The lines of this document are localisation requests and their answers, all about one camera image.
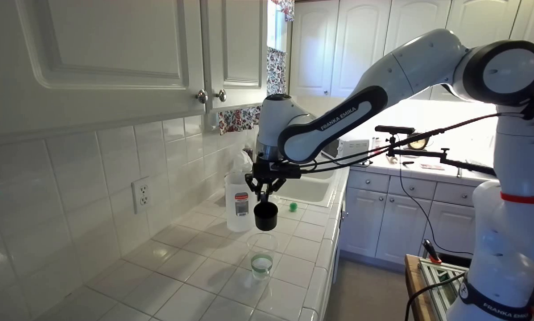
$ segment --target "kitchen sink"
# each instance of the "kitchen sink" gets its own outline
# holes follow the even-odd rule
[[[318,156],[317,162],[327,161],[327,158]],[[321,165],[316,168],[334,167],[333,163]],[[287,182],[274,195],[282,199],[308,203],[312,205],[328,207],[332,198],[332,192],[338,183],[336,171],[326,171],[319,173],[306,173],[301,179],[287,179]]]

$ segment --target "floor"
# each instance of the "floor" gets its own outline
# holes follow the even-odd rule
[[[325,321],[404,319],[408,295],[403,274],[344,259],[338,263],[338,271]]]

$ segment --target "plastic jug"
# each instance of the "plastic jug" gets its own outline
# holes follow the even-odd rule
[[[252,165],[251,158],[240,151],[225,177],[226,216],[228,228],[234,232],[248,231],[255,226],[253,209],[257,198],[245,182],[245,174],[251,172]]]

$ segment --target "red band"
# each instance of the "red band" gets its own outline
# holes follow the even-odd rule
[[[501,199],[503,199],[504,201],[509,201],[513,203],[534,204],[534,196],[530,196],[530,197],[517,196],[517,195],[510,195],[510,194],[505,194],[501,192]]]

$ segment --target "black cup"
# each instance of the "black cup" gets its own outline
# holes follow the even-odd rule
[[[270,231],[277,226],[277,213],[279,208],[271,202],[260,202],[253,209],[255,225],[261,231]]]

